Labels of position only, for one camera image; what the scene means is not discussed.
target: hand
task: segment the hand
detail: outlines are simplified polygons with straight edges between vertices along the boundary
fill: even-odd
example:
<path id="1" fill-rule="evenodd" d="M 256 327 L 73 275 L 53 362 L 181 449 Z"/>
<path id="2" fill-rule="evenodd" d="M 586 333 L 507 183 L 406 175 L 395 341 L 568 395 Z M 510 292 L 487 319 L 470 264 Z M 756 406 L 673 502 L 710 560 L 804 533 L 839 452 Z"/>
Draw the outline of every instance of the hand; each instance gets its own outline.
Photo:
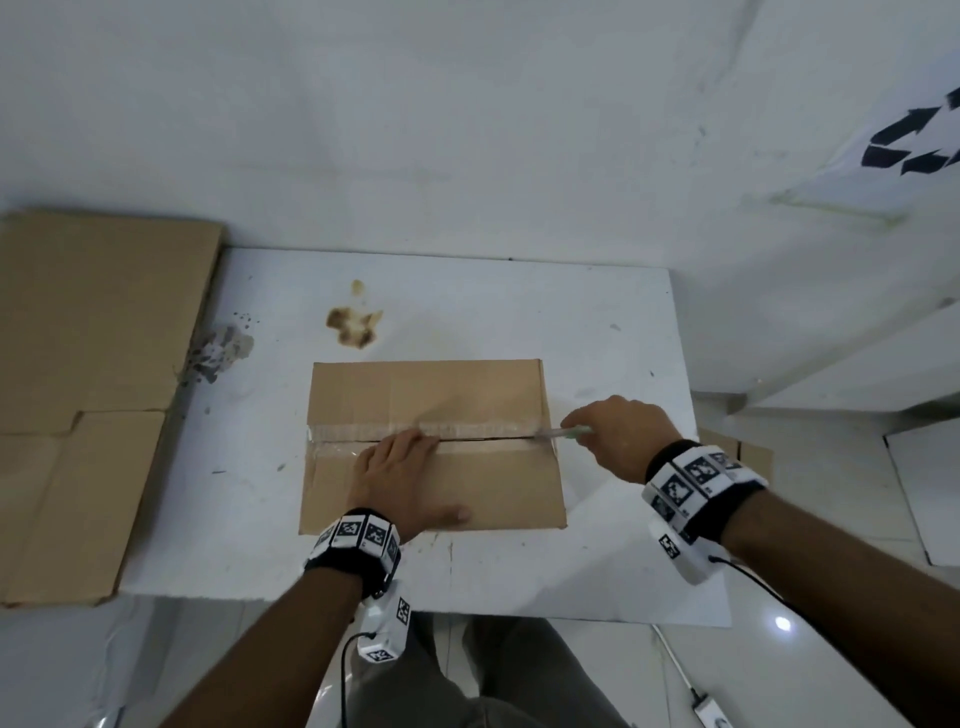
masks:
<path id="1" fill-rule="evenodd" d="M 347 509 L 372 508 L 396 526 L 402 544 L 428 528 L 469 521 L 466 506 L 428 508 L 420 499 L 423 468 L 439 442 L 413 427 L 365 449 L 353 466 Z"/>
<path id="2" fill-rule="evenodd" d="M 647 481 L 647 466 L 658 452 L 683 438 L 666 412 L 655 404 L 614 395 L 591 402 L 564 417 L 560 427 L 589 425 L 593 434 L 577 442 L 593 453 L 597 465 L 621 480 Z"/>

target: white cable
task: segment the white cable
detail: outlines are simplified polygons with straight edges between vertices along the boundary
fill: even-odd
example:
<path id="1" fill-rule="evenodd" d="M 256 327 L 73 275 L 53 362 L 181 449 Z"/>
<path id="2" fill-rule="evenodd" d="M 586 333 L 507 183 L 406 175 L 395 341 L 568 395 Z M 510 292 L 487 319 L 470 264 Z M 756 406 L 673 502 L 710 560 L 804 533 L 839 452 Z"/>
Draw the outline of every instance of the white cable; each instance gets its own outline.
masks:
<path id="1" fill-rule="evenodd" d="M 663 643 L 663 647 L 666 649 L 666 653 L 670 656 L 670 660 L 673 662 L 674 666 L 677 668 L 677 671 L 680 673 L 680 677 L 683 679 L 684 684 L 686 685 L 686 688 L 690 692 L 692 692 L 694 695 L 696 695 L 697 692 L 693 690 L 693 686 L 690 684 L 690 679 L 686 676 L 684 669 L 680 667 L 680 661 L 678 661 L 677 656 L 673 654 L 673 650 L 670 649 L 670 645 L 666 643 L 666 638 L 663 636 L 663 633 L 660 631 L 660 628 L 657 627 L 655 624 L 651 624 L 650 626 L 653 627 L 654 632 L 657 633 L 657 637 L 659 637 L 660 641 Z"/>

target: cardboard piece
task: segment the cardboard piece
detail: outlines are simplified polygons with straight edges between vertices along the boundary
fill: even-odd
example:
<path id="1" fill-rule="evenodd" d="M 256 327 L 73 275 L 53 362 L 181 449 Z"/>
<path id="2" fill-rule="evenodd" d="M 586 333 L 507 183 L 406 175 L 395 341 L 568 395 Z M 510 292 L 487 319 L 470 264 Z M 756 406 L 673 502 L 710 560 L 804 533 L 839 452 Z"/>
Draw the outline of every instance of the cardboard piece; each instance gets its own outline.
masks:
<path id="1" fill-rule="evenodd" d="M 766 479 L 770 485 L 774 483 L 774 452 L 759 445 L 740 442 L 729 435 L 712 432 L 708 429 L 700 430 L 700 442 L 704 445 L 716 445 L 735 460 L 750 468 L 754 473 Z"/>
<path id="2" fill-rule="evenodd" d="M 429 504 L 473 510 L 465 528 L 564 528 L 538 359 L 314 364 L 300 533 L 343 515 L 356 454 L 416 425 L 444 438 L 424 474 Z"/>
<path id="3" fill-rule="evenodd" d="M 34 211 L 0 234 L 0 601 L 113 593 L 222 227 Z"/>

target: gray pants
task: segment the gray pants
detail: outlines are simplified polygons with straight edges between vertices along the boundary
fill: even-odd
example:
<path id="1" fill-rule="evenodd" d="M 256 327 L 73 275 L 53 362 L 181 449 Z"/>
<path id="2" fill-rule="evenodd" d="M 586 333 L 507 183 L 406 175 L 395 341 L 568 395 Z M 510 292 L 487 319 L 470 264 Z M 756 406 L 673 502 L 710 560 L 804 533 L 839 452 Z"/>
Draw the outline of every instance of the gray pants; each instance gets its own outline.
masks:
<path id="1" fill-rule="evenodd" d="M 395 663 L 374 666 L 354 653 L 349 728 L 629 728 L 546 619 L 471 619 L 464 646 L 477 698 L 444 677 L 432 623 L 414 614 Z"/>

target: table surface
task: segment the table surface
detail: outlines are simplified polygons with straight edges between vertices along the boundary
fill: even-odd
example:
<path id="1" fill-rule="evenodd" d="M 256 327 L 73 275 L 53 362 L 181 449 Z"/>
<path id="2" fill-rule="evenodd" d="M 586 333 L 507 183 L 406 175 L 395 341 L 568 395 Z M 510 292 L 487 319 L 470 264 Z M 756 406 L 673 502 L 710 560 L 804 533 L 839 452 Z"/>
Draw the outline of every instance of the table surface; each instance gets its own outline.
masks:
<path id="1" fill-rule="evenodd" d="M 365 294 L 352 295 L 354 280 Z M 334 306 L 383 310 L 362 351 Z M 227 249 L 202 326 L 253 348 L 171 415 L 122 592 L 275 599 L 316 537 L 297 533 L 315 361 L 540 358 L 554 426 L 611 394 L 662 406 L 695 436 L 666 271 L 409 255 Z M 425 533 L 398 575 L 417 609 L 730 626 L 721 574 L 687 585 L 653 541 L 635 485 L 558 443 L 564 530 Z"/>

